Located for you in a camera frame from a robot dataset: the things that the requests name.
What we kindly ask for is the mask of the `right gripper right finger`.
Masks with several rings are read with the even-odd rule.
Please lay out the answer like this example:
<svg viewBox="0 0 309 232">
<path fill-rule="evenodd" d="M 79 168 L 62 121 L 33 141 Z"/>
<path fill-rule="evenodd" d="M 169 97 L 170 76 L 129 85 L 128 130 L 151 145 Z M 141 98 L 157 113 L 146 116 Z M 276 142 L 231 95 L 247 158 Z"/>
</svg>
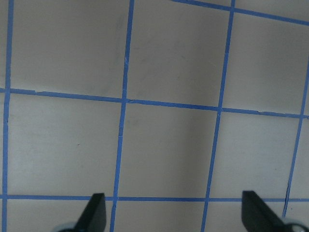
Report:
<svg viewBox="0 0 309 232">
<path fill-rule="evenodd" d="M 242 223 L 248 232 L 290 231 L 254 191 L 242 192 Z"/>
</svg>

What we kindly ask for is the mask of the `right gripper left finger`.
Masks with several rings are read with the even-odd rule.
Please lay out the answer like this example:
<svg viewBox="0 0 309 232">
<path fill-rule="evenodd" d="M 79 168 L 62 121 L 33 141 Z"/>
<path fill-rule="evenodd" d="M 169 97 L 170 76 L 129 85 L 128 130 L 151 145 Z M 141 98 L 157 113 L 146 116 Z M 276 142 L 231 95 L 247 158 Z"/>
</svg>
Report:
<svg viewBox="0 0 309 232">
<path fill-rule="evenodd" d="M 107 223 L 104 193 L 94 193 L 73 227 L 73 232 L 104 232 Z"/>
</svg>

